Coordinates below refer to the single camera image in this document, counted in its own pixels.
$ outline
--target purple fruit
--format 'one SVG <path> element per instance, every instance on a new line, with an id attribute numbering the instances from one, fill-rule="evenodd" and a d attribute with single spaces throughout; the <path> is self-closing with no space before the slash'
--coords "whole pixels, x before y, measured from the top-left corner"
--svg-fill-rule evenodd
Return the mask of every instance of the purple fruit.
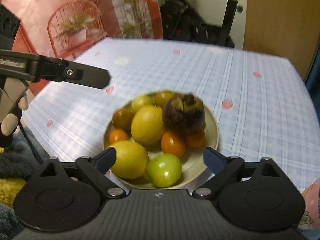
<path id="1" fill-rule="evenodd" d="M 204 123 L 203 102 L 192 94 L 176 94 L 163 107 L 164 125 L 180 134 L 191 134 Z"/>

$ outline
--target wooden door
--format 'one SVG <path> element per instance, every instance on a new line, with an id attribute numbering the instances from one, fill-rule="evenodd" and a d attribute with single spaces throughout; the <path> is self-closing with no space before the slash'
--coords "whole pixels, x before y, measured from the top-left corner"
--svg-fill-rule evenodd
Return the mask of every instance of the wooden door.
<path id="1" fill-rule="evenodd" d="M 320 34 L 320 0 L 247 0 L 244 49 L 288 58 L 308 75 Z"/>

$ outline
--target curtain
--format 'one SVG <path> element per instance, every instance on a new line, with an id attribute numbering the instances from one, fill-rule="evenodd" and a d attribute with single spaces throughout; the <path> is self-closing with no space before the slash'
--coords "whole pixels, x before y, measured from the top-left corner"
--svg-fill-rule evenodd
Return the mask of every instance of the curtain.
<path id="1" fill-rule="evenodd" d="M 318 49 L 316 59 L 306 80 L 306 87 L 309 91 L 320 122 L 320 48 Z"/>

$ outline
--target blue checkered tablecloth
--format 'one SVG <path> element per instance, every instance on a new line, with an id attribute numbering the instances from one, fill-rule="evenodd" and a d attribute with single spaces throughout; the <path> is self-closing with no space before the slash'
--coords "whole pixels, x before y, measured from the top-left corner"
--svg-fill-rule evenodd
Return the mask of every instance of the blue checkered tablecloth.
<path id="1" fill-rule="evenodd" d="M 76 61 L 108 69 L 110 86 L 97 90 L 51 82 L 24 113 L 44 149 L 62 161 L 99 153 L 117 108 L 142 93 L 169 89 L 192 91 L 212 110 L 223 155 L 251 162 L 270 156 L 300 191 L 320 177 L 316 112 L 285 58 L 202 44 L 106 38 Z M 192 191 L 210 176 L 207 170 L 187 188 Z"/>

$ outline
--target logo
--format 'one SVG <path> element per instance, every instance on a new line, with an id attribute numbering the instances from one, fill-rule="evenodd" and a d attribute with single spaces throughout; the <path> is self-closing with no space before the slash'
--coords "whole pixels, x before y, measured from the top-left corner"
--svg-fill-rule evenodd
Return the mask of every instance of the logo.
<path id="1" fill-rule="evenodd" d="M 4 60 L 2 58 L 0 58 L 0 64 L 2 65 L 7 65 L 10 67 L 17 67 L 17 68 L 22 68 L 24 69 L 26 67 L 26 64 L 23 62 L 15 62 L 15 61 L 11 61 L 11 60 Z"/>
<path id="2" fill-rule="evenodd" d="M 155 193 L 155 196 L 156 197 L 162 197 L 164 194 L 163 193 L 161 193 L 161 192 L 157 192 L 157 193 Z"/>

